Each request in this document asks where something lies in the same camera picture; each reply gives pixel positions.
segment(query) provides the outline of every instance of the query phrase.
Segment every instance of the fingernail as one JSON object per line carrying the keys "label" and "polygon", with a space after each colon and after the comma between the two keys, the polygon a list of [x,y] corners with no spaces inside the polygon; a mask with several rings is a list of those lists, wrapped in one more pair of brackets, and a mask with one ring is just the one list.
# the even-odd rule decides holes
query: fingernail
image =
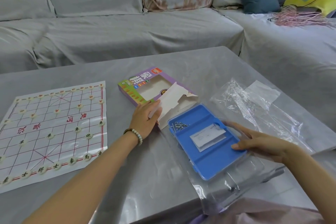
{"label": "fingernail", "polygon": [[232,148],[233,150],[238,150],[238,149],[239,149],[239,146],[238,146],[238,144],[233,144],[233,145],[231,145],[231,148]]}

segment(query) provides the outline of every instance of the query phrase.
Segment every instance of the sofa seat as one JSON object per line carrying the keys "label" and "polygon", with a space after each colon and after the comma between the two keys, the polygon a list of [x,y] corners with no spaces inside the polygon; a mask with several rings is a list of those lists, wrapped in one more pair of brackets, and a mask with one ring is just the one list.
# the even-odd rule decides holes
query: sofa seat
{"label": "sofa seat", "polygon": [[37,69],[34,47],[47,30],[44,21],[0,22],[0,73]]}
{"label": "sofa seat", "polygon": [[336,19],[285,27],[269,21],[272,14],[220,13],[244,28],[240,57],[336,131]]}
{"label": "sofa seat", "polygon": [[241,26],[210,8],[47,21],[34,48],[39,68],[217,46],[238,54],[243,40]]}

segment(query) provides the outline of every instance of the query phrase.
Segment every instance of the torn cardboard flap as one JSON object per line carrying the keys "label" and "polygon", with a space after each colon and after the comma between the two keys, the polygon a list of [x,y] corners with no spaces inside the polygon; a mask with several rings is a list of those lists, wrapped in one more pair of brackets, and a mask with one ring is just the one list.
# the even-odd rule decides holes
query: torn cardboard flap
{"label": "torn cardboard flap", "polygon": [[199,101],[197,95],[190,93],[176,82],[159,99],[161,100],[160,104],[149,114],[149,118],[153,116],[159,107],[162,107],[162,113],[158,118],[160,129],[168,125],[168,120],[184,112]]}

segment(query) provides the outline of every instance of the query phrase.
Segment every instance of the pink fabric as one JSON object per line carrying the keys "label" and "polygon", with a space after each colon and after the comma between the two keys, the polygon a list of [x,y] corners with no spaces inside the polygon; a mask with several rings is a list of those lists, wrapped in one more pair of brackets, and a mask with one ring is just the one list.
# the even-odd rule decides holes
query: pink fabric
{"label": "pink fabric", "polygon": [[202,224],[323,224],[315,210],[242,198],[223,213],[207,218]]}

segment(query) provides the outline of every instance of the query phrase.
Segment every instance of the person's left hand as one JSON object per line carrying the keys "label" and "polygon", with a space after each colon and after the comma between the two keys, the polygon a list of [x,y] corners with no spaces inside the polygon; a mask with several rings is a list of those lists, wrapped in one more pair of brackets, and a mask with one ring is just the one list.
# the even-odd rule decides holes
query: person's left hand
{"label": "person's left hand", "polygon": [[136,107],[131,124],[129,128],[135,129],[141,135],[142,139],[148,137],[149,133],[152,131],[156,121],[161,115],[162,107],[157,109],[151,119],[148,118],[148,115],[151,111],[153,111],[157,105],[160,103],[160,100],[155,102],[151,102],[150,100],[144,104],[138,104]]}

